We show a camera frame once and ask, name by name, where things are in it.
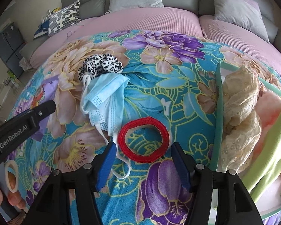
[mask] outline metal screw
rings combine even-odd
[[[92,167],[92,165],[90,163],[86,163],[83,165],[84,169],[90,169]]]
[[[228,173],[230,173],[231,175],[235,175],[236,174],[236,171],[234,169],[229,169],[228,170]]]
[[[58,169],[55,169],[55,170],[53,170],[52,173],[53,173],[54,176],[57,176],[57,175],[59,175],[59,170],[58,170]]]
[[[199,163],[196,165],[196,168],[198,168],[199,170],[203,170],[204,169],[204,165]]]

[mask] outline black and white hair tie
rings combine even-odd
[[[78,69],[78,79],[82,82],[84,75],[91,80],[103,73],[121,73],[123,65],[109,53],[91,55],[85,59],[83,66]]]

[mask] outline floor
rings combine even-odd
[[[2,107],[0,109],[0,125],[7,120],[8,115],[10,114],[12,108],[14,107],[14,104],[17,101],[17,98],[21,94],[22,90],[24,89],[24,87],[28,83],[28,81],[32,78],[34,73],[35,73],[35,70],[29,70],[29,71],[24,72],[19,78],[21,84],[18,87],[18,89],[9,90],[8,95],[5,99],[5,101],[2,103]]]

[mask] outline ribbed pink fabric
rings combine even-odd
[[[38,68],[51,54],[71,40],[121,30],[160,30],[203,37],[199,19],[192,12],[170,7],[127,9],[98,18],[85,19],[60,31],[34,52],[30,64]]]
[[[213,18],[209,15],[200,17],[206,39],[225,43],[248,53],[281,74],[281,53],[273,45],[237,25]]]

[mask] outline floral tablecloth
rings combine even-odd
[[[10,115],[28,109],[41,82],[59,75],[57,108],[43,139],[28,139],[9,156],[19,167],[19,191],[28,207],[51,168],[76,170],[105,148],[103,138],[79,110],[82,84],[77,75],[85,58],[102,53],[116,56],[124,66],[122,74],[130,79],[124,91],[123,124],[152,116],[166,126],[171,143],[180,142],[186,153],[207,166],[215,132],[217,64],[250,65],[281,90],[281,76],[274,70],[245,53],[204,38],[161,31],[120,31],[69,42],[38,69]],[[148,155],[161,145],[160,141],[155,132],[142,129],[131,134],[128,145]],[[122,175],[127,171],[118,159],[113,169]],[[182,188],[168,151],[151,164],[132,161],[131,174],[124,180],[110,175],[96,197],[103,224],[170,225],[185,221],[193,196]],[[79,224],[74,190],[70,190],[70,201],[72,222]]]

